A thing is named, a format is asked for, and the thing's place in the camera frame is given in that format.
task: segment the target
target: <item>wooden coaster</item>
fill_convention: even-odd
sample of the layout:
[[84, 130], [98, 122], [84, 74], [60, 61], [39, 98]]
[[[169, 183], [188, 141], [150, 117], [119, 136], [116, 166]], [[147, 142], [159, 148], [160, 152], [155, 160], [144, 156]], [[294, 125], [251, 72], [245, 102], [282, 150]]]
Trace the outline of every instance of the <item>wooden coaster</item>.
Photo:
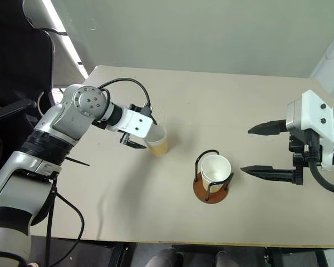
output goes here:
[[226, 187], [228, 187], [229, 183], [227, 182], [220, 188], [218, 192], [210, 193], [209, 200], [206, 201], [205, 198], [207, 197], [207, 191], [204, 189], [203, 182], [202, 182], [202, 174], [198, 173], [197, 175], [197, 182], [194, 182], [193, 179], [193, 190], [197, 198], [207, 204], [215, 204], [218, 202], [221, 202], [225, 197], [227, 196], [229, 192], [229, 188], [225, 190]]

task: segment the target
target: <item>robotic arm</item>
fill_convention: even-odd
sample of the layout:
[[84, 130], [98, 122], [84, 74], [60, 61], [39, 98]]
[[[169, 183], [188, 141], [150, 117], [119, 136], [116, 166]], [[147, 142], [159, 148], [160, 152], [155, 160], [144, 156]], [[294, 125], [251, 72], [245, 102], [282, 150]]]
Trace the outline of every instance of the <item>robotic arm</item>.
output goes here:
[[326, 181], [317, 168], [320, 165], [323, 171], [331, 171], [334, 165], [333, 109], [308, 90], [302, 98], [288, 104], [286, 120], [262, 123], [248, 133], [278, 135], [287, 131], [295, 170], [275, 170], [271, 166], [258, 165], [241, 170], [264, 180], [303, 185], [303, 168], [309, 167], [319, 184], [334, 192], [334, 185]]
[[0, 170], [0, 265], [28, 260], [30, 226], [47, 216], [55, 193], [51, 181], [91, 124], [123, 132], [122, 144], [144, 148], [129, 135], [145, 137], [153, 124], [151, 117], [150, 105], [118, 106], [110, 101], [108, 90], [87, 85], [66, 88], [61, 103], [46, 112]]

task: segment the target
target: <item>screw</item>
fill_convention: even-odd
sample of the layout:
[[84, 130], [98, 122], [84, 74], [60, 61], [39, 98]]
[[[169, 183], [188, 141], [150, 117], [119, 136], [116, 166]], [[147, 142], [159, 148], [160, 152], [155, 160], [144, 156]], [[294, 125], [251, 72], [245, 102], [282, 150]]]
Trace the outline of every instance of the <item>screw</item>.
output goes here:
[[308, 153], [310, 151], [310, 146], [308, 144], [305, 144], [303, 151], [304, 153]]

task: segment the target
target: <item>table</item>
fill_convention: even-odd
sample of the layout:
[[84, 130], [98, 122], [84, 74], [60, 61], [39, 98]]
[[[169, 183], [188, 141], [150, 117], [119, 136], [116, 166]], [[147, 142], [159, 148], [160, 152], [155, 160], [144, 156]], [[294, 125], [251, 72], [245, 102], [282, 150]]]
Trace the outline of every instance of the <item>table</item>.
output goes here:
[[[131, 77], [148, 90], [153, 114], [166, 126], [170, 150], [154, 157], [119, 144], [121, 133], [91, 126], [65, 161], [58, 191], [83, 213], [83, 239], [189, 244], [334, 247], [334, 193], [304, 170], [304, 185], [264, 181], [240, 171], [249, 165], [292, 168], [288, 134], [247, 134], [254, 125], [286, 117], [287, 104], [316, 80], [97, 66], [85, 81], [98, 86]], [[142, 105], [133, 83], [109, 87], [114, 103]], [[228, 196], [205, 204], [193, 193], [194, 163], [218, 149], [235, 173]], [[324, 175], [334, 183], [334, 168]], [[80, 221], [56, 201], [52, 236], [76, 238]], [[45, 222], [32, 234], [45, 235]]]

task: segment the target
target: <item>white paper cup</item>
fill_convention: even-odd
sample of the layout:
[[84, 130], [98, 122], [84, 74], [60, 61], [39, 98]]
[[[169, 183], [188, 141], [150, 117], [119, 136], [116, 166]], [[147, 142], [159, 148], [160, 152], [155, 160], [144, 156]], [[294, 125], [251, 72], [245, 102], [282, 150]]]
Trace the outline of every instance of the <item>white paper cup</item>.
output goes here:
[[155, 156], [161, 156], [168, 151], [167, 130], [161, 125], [152, 124], [144, 141]]
[[[221, 182], [228, 178], [232, 172], [232, 167], [225, 157], [220, 155], [210, 155], [202, 161], [200, 172], [202, 173], [204, 189], [207, 191], [210, 183]], [[218, 192], [222, 186], [223, 184], [213, 185], [210, 188], [210, 192]]]

